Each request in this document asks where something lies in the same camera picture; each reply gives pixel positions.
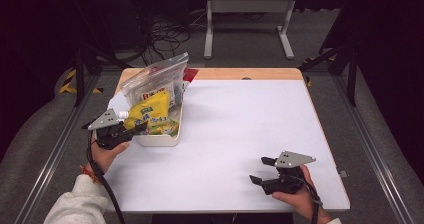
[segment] black wall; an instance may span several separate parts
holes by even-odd
[[[358,51],[381,113],[424,183],[423,13],[424,0],[385,0]]]
[[[0,0],[0,160],[16,132],[54,97],[74,49],[47,0]]]

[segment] metal bracket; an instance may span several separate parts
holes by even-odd
[[[339,175],[340,175],[341,178],[345,178],[345,177],[349,176],[349,173],[347,171],[340,171]]]
[[[88,126],[88,130],[95,130],[102,127],[113,126],[119,123],[119,118],[113,109],[109,109],[104,112],[99,118],[97,118],[91,125]]]
[[[277,168],[293,168],[306,163],[316,161],[315,157],[306,156],[294,152],[282,151],[275,162]]]

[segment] white board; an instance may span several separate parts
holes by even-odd
[[[121,111],[125,102],[118,93],[109,107]],[[106,178],[127,212],[291,212],[249,179],[277,178],[260,158],[283,150],[316,158],[307,166],[324,208],[350,208],[302,80],[194,80],[184,94],[179,143],[133,141]]]

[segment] yellow package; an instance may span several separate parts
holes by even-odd
[[[144,122],[147,123],[146,135],[173,135],[178,132],[178,122],[169,118],[168,108],[171,96],[167,90],[158,92],[135,104],[128,112],[124,127],[129,130]]]

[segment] metal frame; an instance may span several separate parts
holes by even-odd
[[[295,2],[296,0],[207,0],[207,30],[204,58],[212,58],[212,13],[281,12],[284,13],[284,23],[281,26],[277,26],[278,35],[287,59],[293,59],[294,54],[287,38],[287,28]]]
[[[66,150],[68,145],[68,140],[75,129],[75,126],[81,116],[82,111],[84,110],[85,105],[87,104],[90,95],[95,88],[95,85],[99,79],[99,76],[90,76],[87,81],[85,93],[87,95],[83,96],[79,105],[75,106],[72,110],[68,120],[66,121],[65,127],[61,132],[59,139],[57,140],[52,152],[50,153],[49,158],[46,161],[43,169],[38,175],[37,181],[35,182],[28,198],[26,199],[21,211],[15,219],[15,224],[29,223],[32,215],[35,212],[36,207],[38,206],[41,198],[44,195],[44,192],[47,189],[47,186],[50,183],[53,174],[59,165],[59,161],[62,158],[63,153]]]
[[[374,141],[370,133],[368,132],[368,129],[365,126],[365,123],[358,109],[355,106],[351,105],[351,100],[346,93],[347,87],[343,81],[343,78],[340,76],[332,76],[332,78],[336,89],[338,90],[340,96],[343,98],[345,106],[348,108],[350,117],[355,122],[355,126],[359,132],[362,141],[362,147],[364,148],[368,160],[370,161],[371,166],[374,169],[375,175],[377,176],[377,179],[380,182],[381,188],[386,194],[387,200],[389,201],[389,204],[392,207],[393,213],[395,214],[397,221],[399,223],[404,224],[416,223],[411,213],[408,211],[408,208],[402,199],[402,196],[395,183],[392,173],[390,172],[390,169],[387,167],[387,164],[384,162],[378,149],[376,148]]]

